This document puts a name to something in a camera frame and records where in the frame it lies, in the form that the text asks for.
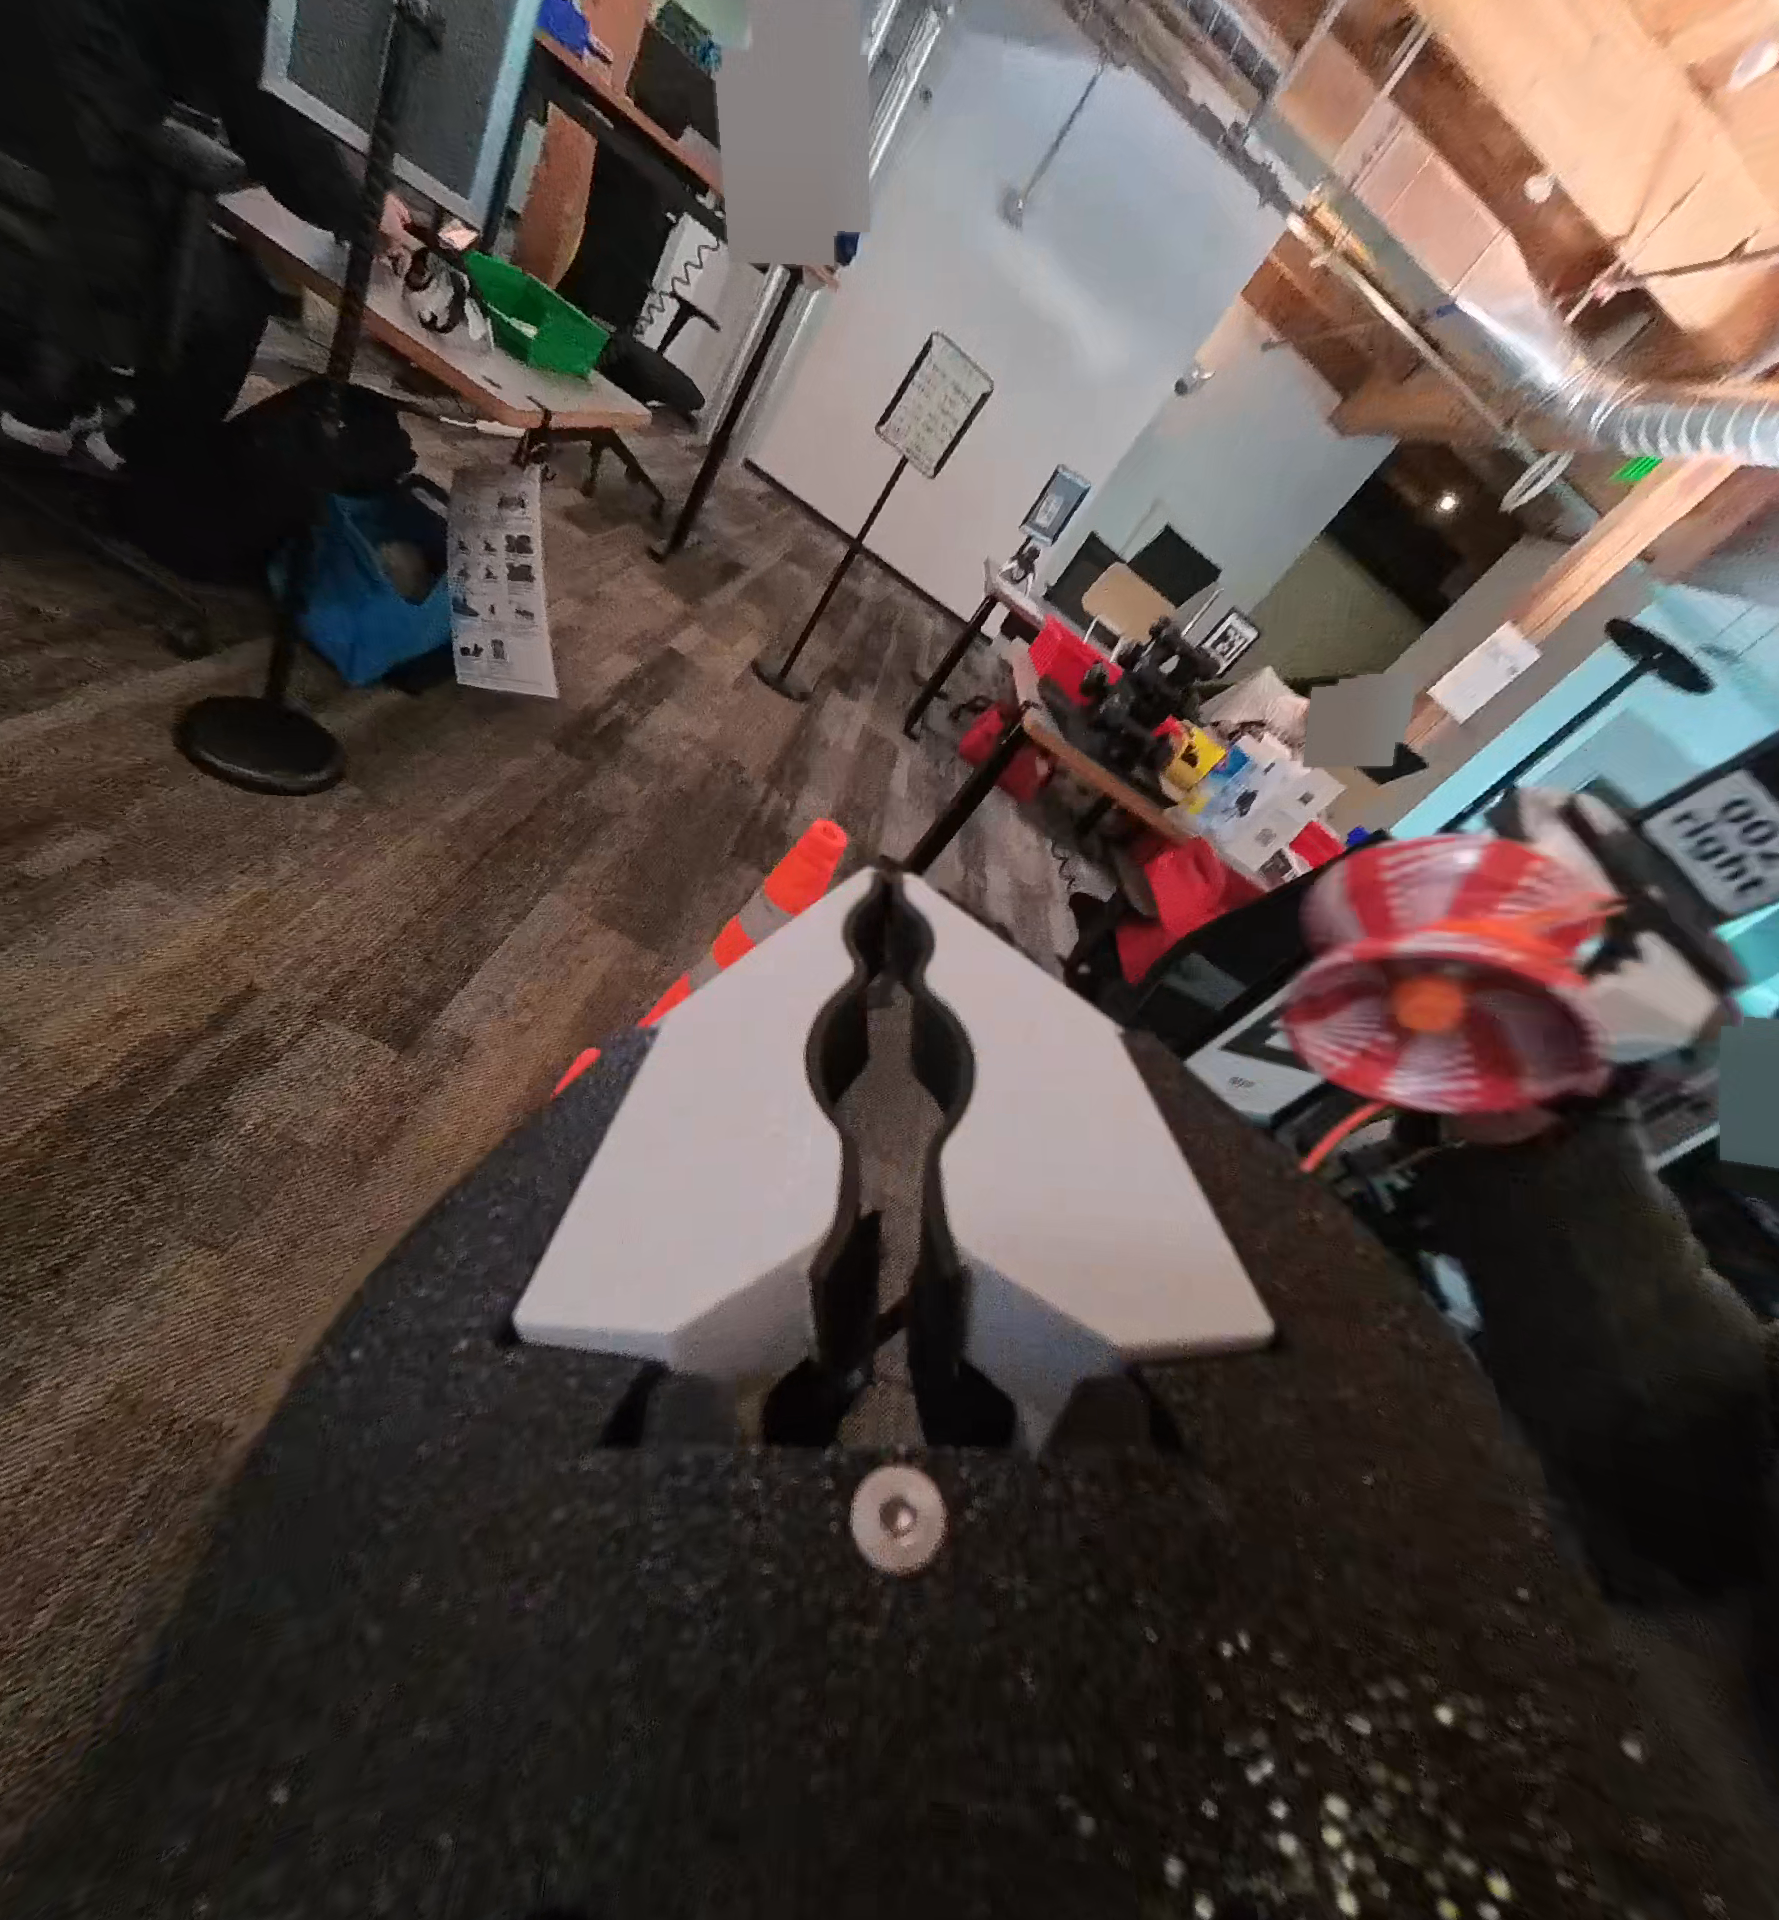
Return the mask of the wooden post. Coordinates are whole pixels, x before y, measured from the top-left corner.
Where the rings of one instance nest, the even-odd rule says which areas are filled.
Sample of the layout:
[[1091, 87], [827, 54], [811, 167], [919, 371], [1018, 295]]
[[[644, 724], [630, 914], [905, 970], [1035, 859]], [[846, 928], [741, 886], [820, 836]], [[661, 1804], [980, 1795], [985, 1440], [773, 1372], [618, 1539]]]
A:
[[[611, 91], [628, 98], [653, 2], [578, 2], [588, 23], [588, 46], [579, 60]], [[588, 220], [597, 141], [564, 108], [543, 107], [539, 145], [517, 207], [513, 265], [557, 286], [579, 251]]]

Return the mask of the white printed box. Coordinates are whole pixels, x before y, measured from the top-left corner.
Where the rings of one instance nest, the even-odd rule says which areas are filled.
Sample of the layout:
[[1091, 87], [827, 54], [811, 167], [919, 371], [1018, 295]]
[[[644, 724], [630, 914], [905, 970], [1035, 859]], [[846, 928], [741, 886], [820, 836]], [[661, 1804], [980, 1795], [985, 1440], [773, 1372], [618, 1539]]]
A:
[[1344, 782], [1305, 766], [1272, 733], [1246, 735], [1237, 749], [1243, 766], [1230, 777], [1210, 808], [1210, 839], [1225, 862], [1258, 872], [1300, 829], [1326, 820]]

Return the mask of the black stand pole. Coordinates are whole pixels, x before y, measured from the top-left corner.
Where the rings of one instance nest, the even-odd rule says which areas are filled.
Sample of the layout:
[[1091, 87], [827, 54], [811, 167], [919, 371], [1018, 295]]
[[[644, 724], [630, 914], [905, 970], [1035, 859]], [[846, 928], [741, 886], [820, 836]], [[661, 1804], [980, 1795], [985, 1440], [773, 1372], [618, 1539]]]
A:
[[738, 362], [738, 373], [729, 387], [722, 415], [715, 418], [715, 427], [706, 442], [703, 465], [696, 469], [687, 493], [682, 493], [682, 505], [677, 510], [670, 533], [661, 536], [661, 542], [654, 542], [647, 547], [647, 557], [653, 563], [668, 563], [687, 545], [689, 536], [694, 533], [694, 524], [703, 517], [710, 493], [713, 493], [722, 469], [733, 453], [741, 423], [747, 418], [750, 406], [755, 402], [757, 385], [762, 382], [771, 354], [778, 352], [778, 338], [790, 315], [790, 310], [797, 305], [797, 295], [802, 291], [804, 279], [804, 267], [778, 267], [774, 272], [769, 272], [769, 281], [774, 281], [778, 288], [764, 295], [753, 347], [747, 350], [743, 361]]

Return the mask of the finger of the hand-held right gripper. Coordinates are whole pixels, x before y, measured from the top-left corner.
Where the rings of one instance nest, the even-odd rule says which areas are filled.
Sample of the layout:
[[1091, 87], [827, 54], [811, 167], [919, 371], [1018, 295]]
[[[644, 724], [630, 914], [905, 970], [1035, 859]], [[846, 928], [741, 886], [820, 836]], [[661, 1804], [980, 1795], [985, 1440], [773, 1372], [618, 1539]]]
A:
[[1610, 806], [1599, 798], [1549, 787], [1514, 787], [1505, 796], [1505, 839], [1568, 871], [1599, 872], [1596, 845], [1605, 829]]
[[1688, 1055], [1730, 1022], [1733, 1000], [1666, 944], [1639, 944], [1633, 958], [1596, 973], [1603, 1059]]

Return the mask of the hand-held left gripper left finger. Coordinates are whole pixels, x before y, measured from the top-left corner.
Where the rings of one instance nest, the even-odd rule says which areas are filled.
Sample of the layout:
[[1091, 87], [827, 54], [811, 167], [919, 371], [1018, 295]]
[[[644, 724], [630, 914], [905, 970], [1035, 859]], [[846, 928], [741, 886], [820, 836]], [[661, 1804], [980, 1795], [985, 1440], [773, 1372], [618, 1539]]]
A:
[[853, 878], [663, 1015], [513, 1308], [527, 1346], [727, 1388], [872, 1376], [881, 1217], [839, 1102], [868, 1062], [891, 878]]

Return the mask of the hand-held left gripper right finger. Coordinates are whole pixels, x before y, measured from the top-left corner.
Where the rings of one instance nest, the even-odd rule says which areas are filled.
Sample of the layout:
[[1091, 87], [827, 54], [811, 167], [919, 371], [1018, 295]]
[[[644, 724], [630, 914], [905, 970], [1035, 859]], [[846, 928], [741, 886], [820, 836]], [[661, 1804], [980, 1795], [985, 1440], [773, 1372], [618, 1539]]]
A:
[[938, 1181], [966, 1362], [1016, 1412], [1140, 1363], [1260, 1353], [1274, 1322], [1123, 1031], [922, 878], [917, 982], [968, 1050]]

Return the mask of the printed paper sheet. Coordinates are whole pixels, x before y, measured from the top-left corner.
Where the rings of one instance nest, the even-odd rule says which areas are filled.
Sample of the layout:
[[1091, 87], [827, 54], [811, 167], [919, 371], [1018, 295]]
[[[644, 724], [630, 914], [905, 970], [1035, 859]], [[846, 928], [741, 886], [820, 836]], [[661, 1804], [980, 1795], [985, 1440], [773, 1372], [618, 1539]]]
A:
[[559, 697], [543, 542], [536, 467], [482, 462], [452, 474], [445, 580], [451, 660], [461, 686]]

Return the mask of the green tray bin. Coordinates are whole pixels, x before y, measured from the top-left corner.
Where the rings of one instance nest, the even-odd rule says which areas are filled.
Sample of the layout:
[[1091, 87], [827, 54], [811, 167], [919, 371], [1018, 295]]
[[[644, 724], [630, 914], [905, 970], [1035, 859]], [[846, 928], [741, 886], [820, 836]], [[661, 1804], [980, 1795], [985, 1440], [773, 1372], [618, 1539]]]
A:
[[599, 369], [612, 328], [491, 251], [465, 251], [463, 272], [503, 354], [567, 378], [588, 378]]

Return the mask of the narrow silver air duct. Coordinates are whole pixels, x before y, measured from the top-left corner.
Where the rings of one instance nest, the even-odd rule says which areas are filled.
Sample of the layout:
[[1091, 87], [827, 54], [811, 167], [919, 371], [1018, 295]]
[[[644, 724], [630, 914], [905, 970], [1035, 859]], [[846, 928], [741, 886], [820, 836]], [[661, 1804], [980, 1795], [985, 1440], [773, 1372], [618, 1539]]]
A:
[[1779, 335], [1704, 378], [1624, 362], [1565, 317], [1499, 207], [1333, 30], [1270, 51], [1267, 72], [1243, 129], [1277, 167], [1291, 239], [1495, 437], [1779, 472]]

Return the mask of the black bag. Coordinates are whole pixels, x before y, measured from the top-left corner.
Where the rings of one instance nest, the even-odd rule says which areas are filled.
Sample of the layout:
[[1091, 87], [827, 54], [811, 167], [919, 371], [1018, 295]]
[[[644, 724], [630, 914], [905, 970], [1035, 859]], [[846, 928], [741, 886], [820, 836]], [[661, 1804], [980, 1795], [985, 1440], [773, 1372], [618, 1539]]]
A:
[[151, 563], [205, 589], [245, 589], [329, 498], [390, 493], [418, 465], [395, 402], [313, 376], [231, 418], [134, 444], [111, 523]]

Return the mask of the brown work table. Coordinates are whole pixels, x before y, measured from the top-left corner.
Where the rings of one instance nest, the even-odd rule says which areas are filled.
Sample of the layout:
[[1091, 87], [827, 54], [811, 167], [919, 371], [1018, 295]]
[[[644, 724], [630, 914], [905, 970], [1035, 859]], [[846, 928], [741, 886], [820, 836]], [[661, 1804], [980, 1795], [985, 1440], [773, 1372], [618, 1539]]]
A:
[[[1089, 731], [1084, 726], [1084, 707], [1070, 705], [1056, 697], [1056, 690], [1041, 686], [1037, 674], [1032, 672], [1027, 655], [1027, 644], [1035, 634], [1037, 630], [1029, 632], [1025, 624], [1025, 634], [1011, 637], [1004, 653], [1004, 660], [1015, 683], [1015, 693], [1006, 698], [1006, 716], [1001, 719], [1001, 731], [997, 735], [1004, 761], [1009, 761], [1015, 751], [1022, 751], [1022, 754], [1037, 754], [1042, 763], [1056, 768], [1056, 775], [1091, 794], [1098, 808], [1105, 815], [1119, 815], [1131, 820], [1136, 829], [1163, 836], [1166, 841], [1182, 843], [1190, 838], [1199, 838], [1215, 852], [1210, 839], [1206, 815], [1230, 777], [1243, 766], [1243, 758], [1237, 749], [1237, 742], [1243, 735], [1239, 740], [1225, 740], [1223, 733], [1215, 733], [1215, 730], [1196, 724], [1196, 716], [1210, 695], [1211, 679], [1199, 691], [1199, 698], [1190, 714], [1187, 733], [1175, 744], [1176, 754], [1173, 754], [1171, 766], [1156, 778], [1121, 778], [1084, 751], [1091, 744]], [[1150, 622], [1150, 630], [1140, 639], [1126, 644], [1126, 648], [1150, 636], [1171, 644], [1192, 646], [1185, 624], [1178, 624], [1171, 615], [1159, 615]], [[1203, 655], [1206, 671], [1215, 674], [1211, 651], [1206, 648], [1192, 648]], [[1288, 876], [1297, 876], [1311, 865], [1323, 864], [1342, 850], [1344, 839], [1331, 829], [1326, 817], [1326, 820], [1312, 822], [1307, 829], [1300, 829], [1288, 850], [1270, 859], [1258, 872], [1229, 864], [1246, 874], [1253, 883], [1276, 885]]]

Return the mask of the small red box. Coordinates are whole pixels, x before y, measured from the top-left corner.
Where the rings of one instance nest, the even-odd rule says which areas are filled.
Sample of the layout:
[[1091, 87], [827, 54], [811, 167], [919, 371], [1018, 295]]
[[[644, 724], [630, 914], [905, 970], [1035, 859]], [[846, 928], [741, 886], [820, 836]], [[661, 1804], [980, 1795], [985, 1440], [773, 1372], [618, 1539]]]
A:
[[1121, 679], [1116, 660], [1056, 617], [1042, 620], [1027, 655], [1041, 686], [1056, 690], [1060, 698], [1076, 707], [1107, 698]]

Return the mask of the red white yo-yo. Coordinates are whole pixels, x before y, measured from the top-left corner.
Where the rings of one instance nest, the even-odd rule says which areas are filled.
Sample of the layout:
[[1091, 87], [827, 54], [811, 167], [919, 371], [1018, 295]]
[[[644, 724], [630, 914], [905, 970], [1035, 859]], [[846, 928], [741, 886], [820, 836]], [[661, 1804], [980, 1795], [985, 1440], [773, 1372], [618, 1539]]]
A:
[[1610, 1045], [1584, 961], [1619, 906], [1497, 836], [1363, 845], [1311, 879], [1284, 1041], [1385, 1111], [1471, 1118], [1596, 1097]]

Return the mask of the black floor lamp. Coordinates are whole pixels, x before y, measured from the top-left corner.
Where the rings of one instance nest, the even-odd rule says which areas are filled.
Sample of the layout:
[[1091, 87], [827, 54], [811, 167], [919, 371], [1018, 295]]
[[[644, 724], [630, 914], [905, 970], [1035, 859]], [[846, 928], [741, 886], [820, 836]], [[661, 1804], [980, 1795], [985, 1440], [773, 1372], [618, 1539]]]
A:
[[1556, 749], [1565, 747], [1575, 733], [1580, 733], [1589, 723], [1599, 719], [1610, 707], [1615, 707], [1626, 693], [1636, 690], [1643, 683], [1659, 683], [1690, 697], [1704, 697], [1714, 691], [1714, 677], [1707, 671], [1699, 667], [1686, 651], [1680, 650], [1652, 629], [1634, 620], [1613, 618], [1605, 624], [1603, 636], [1606, 644], [1619, 653], [1619, 660], [1624, 660], [1624, 671], [1617, 679], [1610, 683], [1599, 695], [1589, 698], [1580, 709], [1554, 728], [1552, 733], [1544, 735], [1544, 742], [1511, 766], [1505, 775], [1492, 782], [1490, 787], [1471, 803], [1471, 808], [1460, 815], [1462, 822], [1485, 820], [1490, 810], [1499, 806], [1511, 794], [1516, 794], [1525, 784], [1525, 778], [1535, 775]]

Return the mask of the person's right forearm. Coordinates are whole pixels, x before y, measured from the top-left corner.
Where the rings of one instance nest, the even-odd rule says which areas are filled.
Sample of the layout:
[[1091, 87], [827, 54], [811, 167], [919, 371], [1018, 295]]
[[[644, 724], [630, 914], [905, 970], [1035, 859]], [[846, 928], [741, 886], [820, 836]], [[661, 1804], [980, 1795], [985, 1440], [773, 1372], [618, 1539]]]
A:
[[1417, 1175], [1509, 1416], [1584, 1534], [1693, 1593], [1779, 1598], [1779, 1320], [1720, 1280], [1613, 1106]]

